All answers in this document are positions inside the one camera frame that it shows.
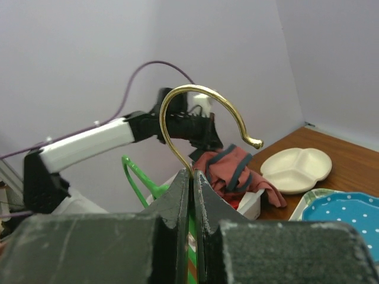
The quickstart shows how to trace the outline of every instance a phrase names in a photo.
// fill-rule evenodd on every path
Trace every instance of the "brown wooden surface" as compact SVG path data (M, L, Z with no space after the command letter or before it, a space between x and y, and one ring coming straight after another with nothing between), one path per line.
M262 163L273 154L288 148L316 148L332 159L330 175L314 188L359 191L379 197L379 152L302 127L254 155L249 168L260 173ZM303 194L284 195L288 205L276 208L262 201L260 220L287 220Z

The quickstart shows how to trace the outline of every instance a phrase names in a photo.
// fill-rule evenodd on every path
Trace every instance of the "brass hanger hook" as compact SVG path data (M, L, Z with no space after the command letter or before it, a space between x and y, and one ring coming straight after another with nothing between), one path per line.
M221 96L219 93L217 93L216 91L210 88L198 86L198 85L183 85L183 86L177 87L173 89L172 91L170 91L170 93L166 95L166 98L162 102L162 106L160 107L160 112L159 112L159 125L160 125L160 130L162 131L163 137L168 147L171 149L174 155L176 155L176 157L180 160L180 162L189 171L190 178L194 177L194 171L191 165L183 158L183 156L176 149L174 144L172 144L170 135L167 130L167 125L166 125L166 111L167 111L169 103L175 96L184 92L197 92L197 93L202 93L204 95L210 96L211 98L214 98L216 101L222 104L234 117L234 119L237 122L242 140L256 149L263 147L262 140L253 139L249 136L248 131L246 130L246 125L243 122L243 119L241 115L239 114L238 110L226 98Z

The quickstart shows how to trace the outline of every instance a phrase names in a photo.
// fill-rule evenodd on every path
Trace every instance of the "pink cloth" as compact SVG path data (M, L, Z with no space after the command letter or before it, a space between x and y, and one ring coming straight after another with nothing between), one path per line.
M205 175L210 177L210 185L212 186L213 190L226 202L228 202L232 207L234 207L235 209L238 208L238 204L243 198L246 191L257 192L260 189L265 189L270 204L273 204L276 207L287 206L285 199L273 184L271 184L258 173L248 169L248 167L246 166L241 172L237 183L238 189L248 181L249 175L252 174L252 181L248 185L246 191L226 192L225 188L230 183L232 176L236 171L236 168L241 163L241 161L248 155L248 153L240 147L235 147L229 154L222 157L215 164L210 164L208 167L208 172L206 172L207 162L220 152L222 152L222 150L205 152L193 165L193 168L201 170L205 173Z

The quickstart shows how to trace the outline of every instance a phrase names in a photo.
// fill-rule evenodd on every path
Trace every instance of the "blue polka dot plate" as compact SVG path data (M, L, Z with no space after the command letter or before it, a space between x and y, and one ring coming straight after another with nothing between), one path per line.
M303 221L339 221L352 225L379 262L379 198L360 192L338 192L315 199Z

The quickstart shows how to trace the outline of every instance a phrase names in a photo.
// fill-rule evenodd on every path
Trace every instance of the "white divided plate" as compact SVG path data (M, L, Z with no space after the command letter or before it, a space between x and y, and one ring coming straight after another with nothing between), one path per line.
M284 194L312 189L332 170L330 157L314 148L290 148L271 156L261 166L261 173Z

